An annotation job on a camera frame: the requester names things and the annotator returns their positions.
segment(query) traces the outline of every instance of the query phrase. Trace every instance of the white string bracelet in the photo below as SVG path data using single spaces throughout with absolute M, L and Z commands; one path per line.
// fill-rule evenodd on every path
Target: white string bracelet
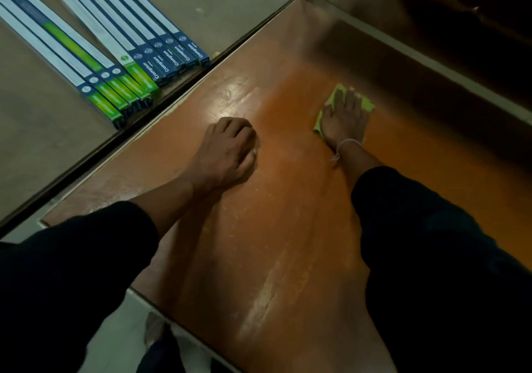
M 331 161 L 333 162 L 336 162 L 336 161 L 339 161 L 340 160 L 340 148 L 342 147 L 342 145 L 346 142 L 355 142 L 356 144 L 362 146 L 362 144 L 357 141 L 356 139 L 352 139 L 352 138 L 347 138 L 347 139 L 344 139 L 343 141 L 341 141 L 338 146 L 336 147 L 336 155 L 334 155 L 332 158 L 331 158 Z

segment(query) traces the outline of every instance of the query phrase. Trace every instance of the green cleaning cloth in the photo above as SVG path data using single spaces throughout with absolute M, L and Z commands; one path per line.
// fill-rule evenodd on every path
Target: green cleaning cloth
M 345 100 L 345 94 L 347 93 L 347 88 L 343 86 L 341 83 L 339 83 L 336 85 L 331 95 L 329 96 L 329 99 L 325 102 L 323 106 L 330 104 L 334 108 L 334 96 L 336 94 L 336 90 L 341 90 L 343 92 L 344 100 Z M 375 105 L 372 102 L 370 102 L 367 97 L 362 96 L 362 109 L 368 112 L 372 112 L 375 109 Z M 314 125 L 314 133 L 318 134 L 323 139 L 323 134 L 321 133 L 321 117 L 322 116 L 323 116 L 323 109 L 318 114 L 318 119 L 316 120 L 316 124 Z

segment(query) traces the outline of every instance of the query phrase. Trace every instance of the orange wooden surface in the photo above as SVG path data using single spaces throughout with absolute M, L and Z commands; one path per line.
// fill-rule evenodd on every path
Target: orange wooden surface
M 255 173 L 183 217 L 133 288 L 246 372 L 393 371 L 364 305 L 358 218 L 341 170 L 312 133 L 338 82 L 377 106 L 369 151 L 465 208 L 532 267 L 532 179 L 496 155 L 505 147 L 495 143 L 510 135 L 497 125 L 513 121 L 489 107 L 482 122 L 466 108 L 453 113 L 464 101 L 475 110 L 484 104 L 299 0 L 44 221 L 54 225 L 167 182 L 209 123 L 249 118 L 260 138 Z M 435 111 L 446 95 L 454 100 Z M 468 136 L 484 127 L 500 134 L 487 139 L 494 148 L 458 133 L 464 123 Z

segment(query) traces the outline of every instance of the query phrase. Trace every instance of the green label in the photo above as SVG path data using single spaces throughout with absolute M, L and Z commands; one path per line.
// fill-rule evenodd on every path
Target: green label
M 147 73 L 136 63 L 130 62 L 124 65 L 124 68 L 133 78 L 140 83 L 140 87 L 146 92 L 151 93 L 159 89 L 154 81 L 148 76 Z
M 111 89 L 106 83 L 102 83 L 98 86 L 95 86 L 95 88 L 117 109 L 122 110 L 123 108 L 127 108 L 129 106 L 129 104 L 126 103 L 126 101 L 122 97 L 116 94 L 116 92 Z
M 138 100 L 138 97 L 133 94 L 124 84 L 116 78 L 112 78 L 107 81 L 107 84 L 113 88 L 113 90 L 120 94 L 128 103 L 133 103 Z
M 90 69 L 95 72 L 100 72 L 103 70 L 103 67 L 96 61 L 92 56 L 85 52 L 83 48 L 78 46 L 75 41 L 73 41 L 69 36 L 63 33 L 53 23 L 44 23 L 43 27 L 50 32 L 56 39 L 58 39 L 65 47 L 72 51 L 80 60 L 83 61 Z
M 105 100 L 101 94 L 94 93 L 91 94 L 88 98 L 111 121 L 115 121 L 123 117 L 123 115 L 120 114 L 120 112 L 116 108 L 114 108 L 107 100 Z
M 147 98 L 150 94 L 144 92 L 139 84 L 128 74 L 119 76 L 119 79 L 123 82 L 125 86 L 131 89 L 132 92 L 136 93 L 141 99 Z

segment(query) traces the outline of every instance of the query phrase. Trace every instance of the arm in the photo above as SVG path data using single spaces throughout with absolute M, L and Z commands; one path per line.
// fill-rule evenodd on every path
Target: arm
M 324 111 L 332 148 L 361 142 L 368 115 L 357 106 L 350 93 Z M 344 144 L 340 155 L 371 271 L 367 308 L 398 370 L 528 365 L 530 272 L 463 209 L 360 145 Z
M 253 169 L 255 131 L 223 118 L 175 180 L 0 253 L 0 370 L 76 371 L 103 320 L 196 201 Z

